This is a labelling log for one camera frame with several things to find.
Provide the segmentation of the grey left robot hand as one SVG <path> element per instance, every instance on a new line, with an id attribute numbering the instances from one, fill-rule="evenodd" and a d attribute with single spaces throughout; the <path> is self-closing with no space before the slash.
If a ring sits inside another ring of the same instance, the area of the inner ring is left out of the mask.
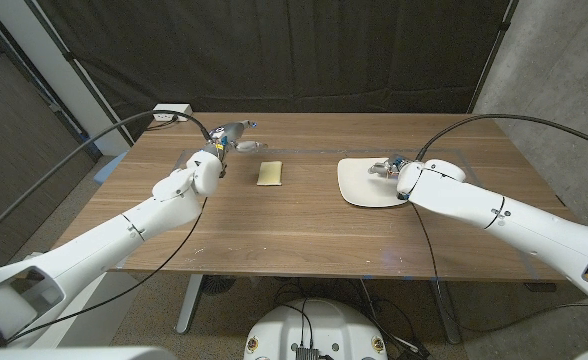
<path id="1" fill-rule="evenodd" d="M 250 120 L 221 125 L 209 132 L 210 140 L 202 150 L 223 161 L 230 150 L 235 150 L 238 153 L 254 153 L 267 148 L 267 144 L 258 141 L 241 141 L 245 130 L 256 126 L 257 124 Z"/>

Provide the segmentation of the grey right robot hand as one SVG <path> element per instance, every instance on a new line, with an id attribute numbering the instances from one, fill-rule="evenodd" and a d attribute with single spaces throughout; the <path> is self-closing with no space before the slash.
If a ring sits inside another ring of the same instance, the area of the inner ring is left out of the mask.
<path id="1" fill-rule="evenodd" d="M 396 177 L 399 179 L 403 174 L 404 169 L 411 164 L 412 161 L 409 158 L 401 155 L 393 155 L 382 161 L 375 162 L 368 168 L 368 173 L 370 175 L 378 175 L 385 178 Z"/>

